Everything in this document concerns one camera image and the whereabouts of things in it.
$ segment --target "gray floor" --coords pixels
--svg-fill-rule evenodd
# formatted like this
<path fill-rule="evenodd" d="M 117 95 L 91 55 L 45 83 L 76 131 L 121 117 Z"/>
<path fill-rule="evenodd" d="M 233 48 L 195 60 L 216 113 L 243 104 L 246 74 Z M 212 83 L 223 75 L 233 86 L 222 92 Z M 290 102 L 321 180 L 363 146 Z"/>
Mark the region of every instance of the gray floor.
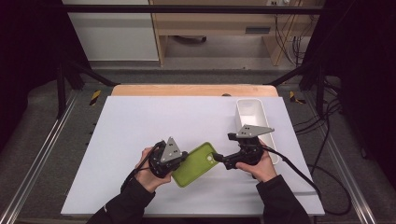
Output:
<path fill-rule="evenodd" d="M 107 64 L 97 71 L 121 83 L 262 84 L 282 76 L 293 67 L 293 64 L 286 59 L 281 66 L 273 67 L 260 38 L 209 36 L 206 43 L 175 38 L 171 39 L 169 44 L 163 67 L 143 64 L 135 70 L 125 70 L 111 68 Z M 106 96 L 112 90 L 91 78 L 84 76 L 84 79 L 87 84 L 83 91 L 78 92 L 76 105 L 21 208 L 19 218 L 73 219 L 60 215 L 66 198 L 65 194 L 73 183 L 74 175 L 84 155 L 86 144 L 91 139 L 94 123 L 100 116 Z M 279 95 L 284 97 L 293 124 L 314 116 L 308 104 L 290 101 L 290 90 L 295 91 L 298 99 L 304 98 L 294 85 L 298 79 L 297 77 L 277 88 Z M 336 78 L 332 78 L 332 81 L 335 85 L 338 84 Z M 96 105 L 89 105 L 92 94 L 96 90 L 102 91 L 98 102 Z M 333 98 L 332 94 L 326 93 L 328 102 Z M 0 157 L 2 192 L 0 211 L 5 211 L 17 192 L 55 122 L 56 113 L 55 82 L 50 82 L 30 93 L 28 109 Z M 395 190 L 383 176 L 375 161 L 361 157 L 360 144 L 356 141 L 342 113 L 335 113 L 331 116 L 331 134 L 361 188 L 376 223 L 396 223 Z M 297 137 L 306 162 L 313 163 L 322 142 L 319 130 L 300 134 Z M 325 147 L 318 165 L 339 178 L 328 150 L 329 148 Z M 325 208 L 331 211 L 342 211 L 347 205 L 347 200 L 339 185 L 318 170 L 315 171 L 314 180 L 322 190 Z M 258 220 L 246 219 L 147 219 L 145 223 L 204 223 L 207 221 L 212 223 L 258 222 Z M 352 208 L 348 214 L 341 217 L 333 215 L 319 217 L 318 223 L 361 223 L 361 220 Z"/>

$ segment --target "white tabletop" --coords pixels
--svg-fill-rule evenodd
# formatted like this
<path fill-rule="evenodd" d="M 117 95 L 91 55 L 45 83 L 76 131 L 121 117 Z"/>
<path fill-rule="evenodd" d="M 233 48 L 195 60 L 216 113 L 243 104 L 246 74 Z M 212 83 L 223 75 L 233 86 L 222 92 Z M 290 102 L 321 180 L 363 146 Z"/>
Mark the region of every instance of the white tabletop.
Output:
<path fill-rule="evenodd" d="M 120 185 L 138 163 L 141 151 L 169 136 L 182 151 L 210 142 L 220 154 L 237 152 L 237 142 L 228 140 L 227 133 L 238 131 L 234 121 L 236 101 L 246 98 L 109 96 L 62 214 L 95 213 L 120 193 Z M 255 98 L 262 101 L 269 126 L 276 130 L 273 138 L 277 151 L 310 177 L 283 99 Z M 324 215 L 318 195 L 285 162 L 279 161 L 276 171 L 284 176 L 309 215 Z M 145 216 L 260 216 L 263 204 L 256 184 L 251 175 L 226 170 L 219 163 L 186 188 L 179 188 L 174 181 L 160 186 Z"/>

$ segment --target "green object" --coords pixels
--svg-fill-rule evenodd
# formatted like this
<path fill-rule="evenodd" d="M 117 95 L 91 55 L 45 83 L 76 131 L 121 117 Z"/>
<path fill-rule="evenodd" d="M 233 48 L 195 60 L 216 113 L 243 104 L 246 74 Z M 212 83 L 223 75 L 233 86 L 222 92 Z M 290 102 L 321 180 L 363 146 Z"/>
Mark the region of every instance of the green object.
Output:
<path fill-rule="evenodd" d="M 218 164 L 213 160 L 213 152 L 216 152 L 216 150 L 208 142 L 191 151 L 187 159 L 172 173 L 172 177 L 178 186 L 181 188 L 188 186 L 192 181 Z"/>

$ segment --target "wire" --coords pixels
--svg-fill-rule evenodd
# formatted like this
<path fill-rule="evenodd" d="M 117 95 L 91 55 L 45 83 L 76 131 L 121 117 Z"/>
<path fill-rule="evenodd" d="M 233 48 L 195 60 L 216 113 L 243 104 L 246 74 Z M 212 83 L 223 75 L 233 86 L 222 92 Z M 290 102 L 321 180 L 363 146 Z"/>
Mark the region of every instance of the wire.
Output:
<path fill-rule="evenodd" d="M 306 131 L 305 133 L 297 133 L 296 135 L 303 135 L 303 134 L 306 134 L 306 133 L 312 133 L 314 130 L 316 130 L 316 129 L 320 128 L 321 126 L 323 126 L 324 123 L 325 123 L 325 121 L 323 121 L 322 123 L 320 123 L 319 126 L 313 128 L 313 129 L 311 129 L 311 130 L 309 130 L 309 131 Z"/>
<path fill-rule="evenodd" d="M 314 166 L 314 165 L 311 165 L 311 164 L 307 164 L 307 166 L 320 170 L 321 172 L 325 173 L 326 175 L 328 175 L 329 177 L 334 179 L 335 182 L 337 182 L 341 186 L 341 188 L 346 193 L 346 197 L 347 197 L 347 201 L 348 201 L 348 205 L 346 207 L 346 210 L 342 211 L 342 212 L 331 212 L 331 211 L 327 210 L 326 212 L 331 214 L 331 215 L 335 215 L 335 216 L 344 216 L 344 215 L 346 215 L 350 211 L 350 209 L 352 207 L 352 198 L 351 198 L 349 192 L 347 191 L 347 188 L 344 186 L 344 184 L 337 177 L 335 177 L 335 175 L 332 175 L 329 171 L 325 170 L 324 168 L 322 168 L 320 166 L 317 166 L 317 165 Z"/>
<path fill-rule="evenodd" d="M 284 53 L 285 55 L 287 55 L 288 53 L 286 52 L 286 48 L 285 48 L 285 42 L 286 42 L 286 40 L 283 41 L 282 35 L 281 35 L 280 32 L 279 32 L 279 29 L 278 29 L 278 26 L 277 26 L 277 18 L 278 18 L 278 15 L 276 14 L 276 15 L 275 15 L 275 39 L 276 39 L 276 43 L 280 46 L 280 48 L 281 48 L 281 50 L 283 51 L 283 53 Z"/>
<path fill-rule="evenodd" d="M 327 142 L 327 138 L 329 137 L 329 133 L 330 133 L 330 120 L 329 120 L 329 117 L 326 118 L 326 123 L 327 123 L 327 131 L 326 131 L 326 134 L 324 136 L 323 142 L 322 142 L 322 144 L 320 146 L 319 153 L 318 153 L 317 157 L 315 158 L 314 166 L 313 166 L 313 168 L 312 168 L 312 170 L 310 172 L 311 175 L 314 174 L 315 168 L 318 165 L 318 161 L 319 161 L 320 156 L 321 156 L 321 154 L 323 152 L 324 146 L 325 146 L 325 144 Z"/>
<path fill-rule="evenodd" d="M 299 63 L 299 60 L 303 60 L 305 56 L 305 52 L 300 52 L 300 47 L 301 47 L 301 42 L 308 34 L 308 32 L 314 27 L 314 21 L 317 21 L 318 18 L 315 18 L 313 15 L 309 16 L 311 22 L 309 22 L 305 28 L 302 30 L 301 34 L 298 36 L 295 36 L 292 40 L 292 49 L 293 49 L 293 55 L 296 58 L 296 66 L 301 65 L 302 63 Z"/>
<path fill-rule="evenodd" d="M 145 164 L 145 162 L 149 159 L 149 156 L 151 155 L 151 153 L 152 153 L 157 147 L 159 147 L 161 143 L 162 143 L 162 142 L 158 142 L 157 144 L 155 144 L 154 147 L 152 147 L 151 150 L 148 152 L 148 155 L 145 157 L 145 159 L 143 159 L 142 162 L 140 162 L 140 164 L 139 164 L 136 168 L 134 168 L 134 169 L 132 170 L 131 173 L 128 174 L 128 176 L 125 178 L 124 182 L 123 182 L 122 185 L 121 185 L 121 189 L 120 189 L 121 192 L 123 192 L 123 191 L 125 190 L 125 188 L 126 188 L 126 186 L 128 185 L 128 183 L 134 178 L 134 176 L 135 176 L 139 171 L 149 169 L 149 168 L 142 168 L 142 166 L 143 166 L 143 165 Z"/>
<path fill-rule="evenodd" d="M 334 100 L 332 100 L 332 101 L 329 102 L 327 111 L 326 111 L 326 113 L 324 114 L 324 118 L 329 117 L 330 115 L 332 115 L 333 113 L 335 113 L 337 110 L 339 110 L 339 109 L 341 108 L 341 106 L 340 106 L 339 103 L 337 103 L 336 105 L 330 106 L 330 105 L 333 104 L 336 100 L 337 100 L 337 99 L 334 99 Z M 315 115 L 313 118 L 311 118 L 311 119 L 309 119 L 309 120 L 307 120 L 307 121 L 294 124 L 293 127 L 296 127 L 296 126 L 301 125 L 301 124 L 308 123 L 308 122 L 310 122 L 312 119 L 317 118 L 317 117 L 318 117 L 318 115 Z M 305 128 L 302 128 L 301 130 L 297 130 L 297 131 L 295 131 L 295 132 L 296 132 L 296 134 L 301 134 L 301 132 L 310 129 L 311 127 L 314 127 L 314 125 L 316 125 L 316 124 L 319 123 L 320 121 L 323 121 L 323 119 L 317 119 L 314 123 L 308 125 L 308 126 L 305 127 Z"/>
<path fill-rule="evenodd" d="M 295 173 L 297 173 L 297 175 L 299 175 L 303 180 L 305 180 L 314 190 L 315 192 L 318 194 L 318 197 L 320 199 L 320 201 L 322 201 L 322 195 L 321 195 L 321 191 L 318 188 L 318 186 L 311 180 L 309 179 L 306 175 L 303 174 L 303 172 L 301 172 L 286 156 L 284 156 L 283 154 L 281 154 L 280 152 L 277 152 L 275 150 L 273 150 L 272 148 L 268 147 L 268 146 L 262 146 L 263 150 L 266 150 L 268 152 L 274 153 L 276 155 L 278 155 L 282 161 L 284 161 Z M 345 188 L 345 186 L 341 183 L 341 181 L 339 181 L 334 175 L 330 174 L 330 172 L 324 170 L 323 168 L 317 166 L 317 165 L 310 165 L 307 164 L 307 166 L 312 167 L 312 168 L 317 168 L 320 171 L 324 172 L 325 174 L 329 175 L 331 178 L 333 178 L 342 188 L 343 190 L 346 192 L 346 196 L 347 196 L 347 201 L 348 201 L 348 205 L 345 211 L 342 212 L 333 212 L 333 211 L 329 211 L 326 208 L 323 208 L 323 210 L 331 215 L 335 215 L 335 216 L 343 216 L 345 214 L 347 214 L 351 207 L 352 207 L 352 199 L 350 197 L 349 192 L 347 191 L 347 189 Z"/>

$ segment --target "white container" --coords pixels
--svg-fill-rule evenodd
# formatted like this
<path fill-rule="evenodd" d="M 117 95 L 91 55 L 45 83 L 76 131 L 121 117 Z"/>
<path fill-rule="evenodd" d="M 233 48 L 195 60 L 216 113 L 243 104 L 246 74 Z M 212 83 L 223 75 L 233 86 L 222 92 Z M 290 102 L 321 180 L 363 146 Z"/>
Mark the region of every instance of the white container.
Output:
<path fill-rule="evenodd" d="M 264 108 L 262 107 L 262 101 L 259 99 L 243 99 L 236 102 L 235 124 L 237 132 L 239 132 L 245 124 L 272 128 L 268 124 Z M 276 150 L 271 133 L 262 134 L 259 136 L 259 139 L 268 147 Z M 274 153 L 269 154 L 273 164 L 277 164 L 279 162 L 279 157 Z"/>

